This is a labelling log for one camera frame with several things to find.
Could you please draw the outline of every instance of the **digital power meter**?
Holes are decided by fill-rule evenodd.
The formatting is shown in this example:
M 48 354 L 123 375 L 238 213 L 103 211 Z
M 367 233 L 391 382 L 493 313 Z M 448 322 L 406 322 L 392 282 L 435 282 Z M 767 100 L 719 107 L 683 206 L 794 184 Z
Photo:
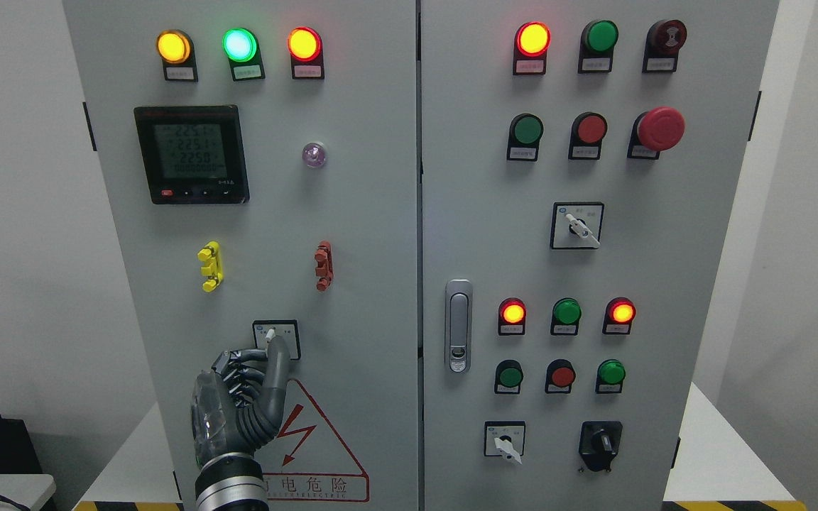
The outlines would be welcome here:
M 154 204 L 248 201 L 237 106 L 139 106 L 134 123 Z

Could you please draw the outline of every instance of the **red emergency stop button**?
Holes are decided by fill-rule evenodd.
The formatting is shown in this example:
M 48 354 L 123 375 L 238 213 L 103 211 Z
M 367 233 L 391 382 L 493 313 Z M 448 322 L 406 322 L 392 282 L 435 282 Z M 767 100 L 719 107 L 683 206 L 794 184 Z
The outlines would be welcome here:
M 636 129 L 639 142 L 653 151 L 666 151 L 681 141 L 684 116 L 671 106 L 659 106 L 643 114 Z
M 571 368 L 558 368 L 551 374 L 551 383 L 555 386 L 570 386 L 577 379 L 577 373 Z

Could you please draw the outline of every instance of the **illuminated indicator light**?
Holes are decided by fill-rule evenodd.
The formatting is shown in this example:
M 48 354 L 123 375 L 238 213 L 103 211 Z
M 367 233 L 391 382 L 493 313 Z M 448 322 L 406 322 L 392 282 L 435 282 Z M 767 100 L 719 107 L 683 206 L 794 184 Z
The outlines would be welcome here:
M 223 49 L 234 62 L 248 62 L 257 53 L 257 39 L 244 28 L 233 28 L 223 36 Z
M 636 316 L 636 308 L 633 308 L 633 304 L 620 302 L 611 305 L 611 319 L 616 323 L 629 323 L 634 316 Z
M 507 305 L 501 311 L 503 320 L 510 324 L 517 324 L 525 318 L 525 308 L 519 303 Z
M 296 60 L 309 62 L 321 54 L 321 36 L 307 26 L 289 32 L 289 53 Z
M 191 40 L 178 30 L 165 30 L 156 38 L 156 52 L 168 64 L 182 64 L 191 56 Z
M 533 21 L 516 31 L 516 47 L 526 56 L 539 56 L 551 45 L 551 30 L 548 25 Z

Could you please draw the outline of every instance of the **green indicator light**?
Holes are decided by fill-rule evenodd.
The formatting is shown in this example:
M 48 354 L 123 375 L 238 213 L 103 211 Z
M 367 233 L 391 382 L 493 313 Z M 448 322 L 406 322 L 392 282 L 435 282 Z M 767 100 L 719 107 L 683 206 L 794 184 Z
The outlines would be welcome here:
M 623 369 L 620 360 L 606 360 L 598 366 L 598 378 L 608 385 L 617 385 L 623 382 L 627 372 Z
M 520 382 L 523 381 L 523 372 L 516 368 L 504 369 L 501 371 L 500 381 L 501 385 L 507 388 L 514 388 L 514 386 L 520 385 Z
M 555 304 L 555 319 L 560 324 L 574 324 L 582 316 L 582 310 L 576 300 L 564 298 Z
M 244 28 L 233 28 L 223 36 L 223 49 L 229 60 L 248 62 L 257 53 L 257 39 Z
M 593 23 L 587 35 L 587 45 L 594 52 L 606 52 L 617 44 L 617 26 L 603 20 Z
M 542 137 L 542 123 L 535 116 L 526 116 L 516 121 L 513 136 L 521 143 L 534 143 Z

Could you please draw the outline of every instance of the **red push button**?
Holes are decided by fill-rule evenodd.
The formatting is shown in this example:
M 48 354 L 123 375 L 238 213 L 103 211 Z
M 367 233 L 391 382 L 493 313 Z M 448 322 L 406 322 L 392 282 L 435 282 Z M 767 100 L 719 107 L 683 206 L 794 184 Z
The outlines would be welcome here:
M 597 114 L 585 116 L 577 126 L 577 136 L 585 143 L 596 143 L 603 139 L 607 132 L 607 123 Z
M 684 116 L 671 106 L 659 106 L 645 113 L 636 130 L 639 142 L 653 151 L 665 151 L 684 136 Z
M 570 386 L 577 379 L 577 373 L 571 368 L 558 368 L 551 374 L 551 383 L 555 386 Z

